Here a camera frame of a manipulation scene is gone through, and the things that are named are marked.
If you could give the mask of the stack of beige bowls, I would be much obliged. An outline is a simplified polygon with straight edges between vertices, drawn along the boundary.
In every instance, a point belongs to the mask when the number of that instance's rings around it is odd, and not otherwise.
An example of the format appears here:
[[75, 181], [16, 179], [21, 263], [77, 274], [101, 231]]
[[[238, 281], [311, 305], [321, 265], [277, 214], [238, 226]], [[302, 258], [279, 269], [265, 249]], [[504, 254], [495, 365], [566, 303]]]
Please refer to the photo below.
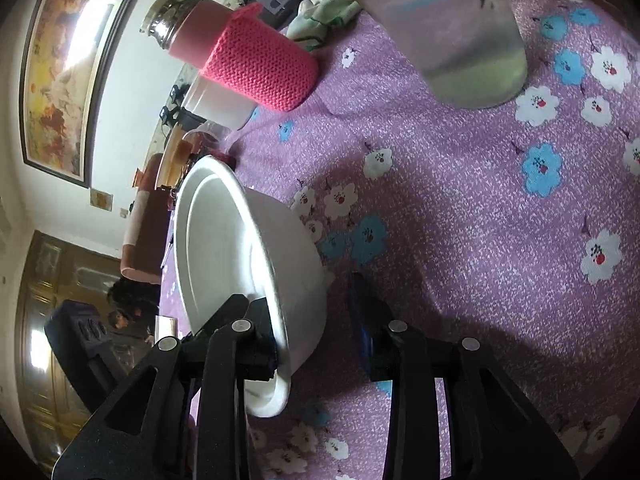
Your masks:
[[191, 154], [195, 152], [195, 142], [200, 137], [196, 130], [186, 132], [175, 126], [168, 136], [160, 166], [158, 166], [155, 187], [175, 188], [182, 177]]

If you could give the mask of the white work gloves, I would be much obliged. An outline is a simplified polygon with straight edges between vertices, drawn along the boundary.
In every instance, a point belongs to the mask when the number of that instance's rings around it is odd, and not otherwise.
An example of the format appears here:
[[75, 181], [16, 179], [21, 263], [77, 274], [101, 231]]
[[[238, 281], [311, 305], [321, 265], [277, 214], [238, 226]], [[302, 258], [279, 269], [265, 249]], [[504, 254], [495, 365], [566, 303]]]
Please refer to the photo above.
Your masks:
[[356, 0], [303, 0], [285, 36], [311, 52], [322, 47], [332, 29], [348, 24], [361, 12]]

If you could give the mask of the pink knit sleeve bottle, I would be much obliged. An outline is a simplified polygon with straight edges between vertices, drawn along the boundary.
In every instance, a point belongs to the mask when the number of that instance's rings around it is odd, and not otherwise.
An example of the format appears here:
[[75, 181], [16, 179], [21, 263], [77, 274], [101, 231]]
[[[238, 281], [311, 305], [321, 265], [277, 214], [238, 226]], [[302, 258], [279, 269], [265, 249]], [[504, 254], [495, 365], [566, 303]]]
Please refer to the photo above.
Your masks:
[[278, 112], [289, 112], [314, 90], [317, 60], [262, 22], [262, 6], [232, 11], [214, 0], [155, 0], [140, 32], [202, 77]]

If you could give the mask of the purple floral tablecloth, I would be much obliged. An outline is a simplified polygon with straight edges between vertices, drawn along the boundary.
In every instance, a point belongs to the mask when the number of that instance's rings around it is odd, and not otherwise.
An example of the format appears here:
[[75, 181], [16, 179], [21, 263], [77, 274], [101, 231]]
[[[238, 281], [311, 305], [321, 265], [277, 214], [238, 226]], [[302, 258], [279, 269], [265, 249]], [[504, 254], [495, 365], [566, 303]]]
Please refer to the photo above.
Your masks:
[[301, 107], [226, 142], [303, 222], [329, 289], [288, 406], [250, 423], [262, 478], [382, 476], [392, 387], [358, 360], [356, 271], [428, 336], [491, 348], [581, 474], [638, 477], [603, 465], [639, 400], [638, 42], [589, 0], [511, 3], [529, 77], [509, 103], [437, 102], [361, 14]]

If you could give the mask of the white plastic tub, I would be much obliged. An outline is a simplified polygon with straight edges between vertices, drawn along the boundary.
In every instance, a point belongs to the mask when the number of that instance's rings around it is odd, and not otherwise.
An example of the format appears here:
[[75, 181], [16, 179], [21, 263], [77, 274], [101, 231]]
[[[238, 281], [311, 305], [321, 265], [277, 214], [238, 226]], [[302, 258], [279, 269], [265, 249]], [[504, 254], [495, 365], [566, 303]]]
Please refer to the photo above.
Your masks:
[[182, 107], [192, 115], [221, 127], [239, 130], [252, 117], [257, 104], [216, 81], [198, 75], [186, 92]]

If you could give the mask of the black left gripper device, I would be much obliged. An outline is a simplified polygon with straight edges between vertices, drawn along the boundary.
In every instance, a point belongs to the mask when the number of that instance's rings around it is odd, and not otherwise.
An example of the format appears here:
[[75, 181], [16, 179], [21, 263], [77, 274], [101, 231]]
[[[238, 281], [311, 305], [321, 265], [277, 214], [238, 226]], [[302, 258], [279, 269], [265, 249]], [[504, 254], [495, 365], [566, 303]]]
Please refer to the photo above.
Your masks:
[[96, 307], [64, 300], [44, 326], [52, 353], [82, 404], [94, 413], [127, 377]]

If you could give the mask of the seated person dark clothes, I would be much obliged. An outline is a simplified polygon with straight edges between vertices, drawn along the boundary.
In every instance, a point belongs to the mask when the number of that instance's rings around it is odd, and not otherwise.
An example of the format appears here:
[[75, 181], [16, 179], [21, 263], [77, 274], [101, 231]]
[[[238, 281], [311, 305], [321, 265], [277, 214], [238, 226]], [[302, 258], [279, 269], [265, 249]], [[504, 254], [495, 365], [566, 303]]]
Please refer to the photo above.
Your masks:
[[116, 332], [127, 330], [152, 346], [155, 342], [155, 317], [160, 312], [160, 285], [142, 283], [124, 278], [117, 280], [108, 290], [106, 299], [112, 307], [107, 315], [108, 324]]

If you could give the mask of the framed wall painting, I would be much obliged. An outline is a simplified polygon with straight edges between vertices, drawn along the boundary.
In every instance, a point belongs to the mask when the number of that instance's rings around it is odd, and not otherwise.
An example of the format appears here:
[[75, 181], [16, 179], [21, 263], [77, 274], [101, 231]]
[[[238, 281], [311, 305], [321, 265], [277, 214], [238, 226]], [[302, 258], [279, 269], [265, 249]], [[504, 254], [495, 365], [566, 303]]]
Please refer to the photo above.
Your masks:
[[102, 92], [137, 0], [37, 0], [25, 39], [18, 117], [23, 162], [91, 185]]

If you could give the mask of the dark wooden cabinet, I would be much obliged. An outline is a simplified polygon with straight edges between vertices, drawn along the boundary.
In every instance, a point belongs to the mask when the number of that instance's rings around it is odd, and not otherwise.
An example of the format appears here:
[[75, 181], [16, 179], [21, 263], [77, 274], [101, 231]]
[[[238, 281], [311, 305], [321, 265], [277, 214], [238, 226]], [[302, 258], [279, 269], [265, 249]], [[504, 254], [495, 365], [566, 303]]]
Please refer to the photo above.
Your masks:
[[68, 383], [44, 333], [66, 299], [92, 304], [106, 317], [108, 289], [120, 278], [113, 257], [35, 232], [17, 299], [15, 370], [18, 402], [37, 465], [50, 474], [89, 412]]

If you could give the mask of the small white foam bowl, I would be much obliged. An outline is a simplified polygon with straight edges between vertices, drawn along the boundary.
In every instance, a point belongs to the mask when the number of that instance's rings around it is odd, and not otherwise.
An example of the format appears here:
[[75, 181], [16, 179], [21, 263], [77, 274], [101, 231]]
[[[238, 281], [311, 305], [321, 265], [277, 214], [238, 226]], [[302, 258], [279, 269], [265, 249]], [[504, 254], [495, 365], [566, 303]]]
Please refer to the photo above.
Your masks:
[[277, 370], [266, 382], [249, 380], [244, 382], [245, 405], [248, 414], [258, 418], [278, 416], [286, 407], [291, 390], [291, 374]]

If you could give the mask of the clear jar green lid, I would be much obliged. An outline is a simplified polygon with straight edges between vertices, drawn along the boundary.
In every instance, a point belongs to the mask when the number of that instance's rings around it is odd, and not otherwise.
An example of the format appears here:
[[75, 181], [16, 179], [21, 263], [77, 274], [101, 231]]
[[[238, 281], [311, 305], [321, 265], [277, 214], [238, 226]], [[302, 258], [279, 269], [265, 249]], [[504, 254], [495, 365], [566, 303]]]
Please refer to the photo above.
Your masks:
[[393, 39], [440, 102], [493, 107], [527, 78], [509, 0], [356, 0]]

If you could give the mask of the large white foam bowl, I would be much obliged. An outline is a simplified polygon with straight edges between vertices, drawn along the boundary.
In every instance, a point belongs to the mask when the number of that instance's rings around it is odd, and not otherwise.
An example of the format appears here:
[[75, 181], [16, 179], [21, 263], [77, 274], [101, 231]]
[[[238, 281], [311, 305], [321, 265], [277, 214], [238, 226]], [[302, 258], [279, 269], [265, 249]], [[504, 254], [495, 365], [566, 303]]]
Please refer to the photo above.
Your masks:
[[176, 280], [192, 330], [232, 295], [267, 301], [280, 371], [296, 373], [326, 326], [318, 250], [280, 200], [242, 185], [206, 156], [186, 175], [174, 220]]

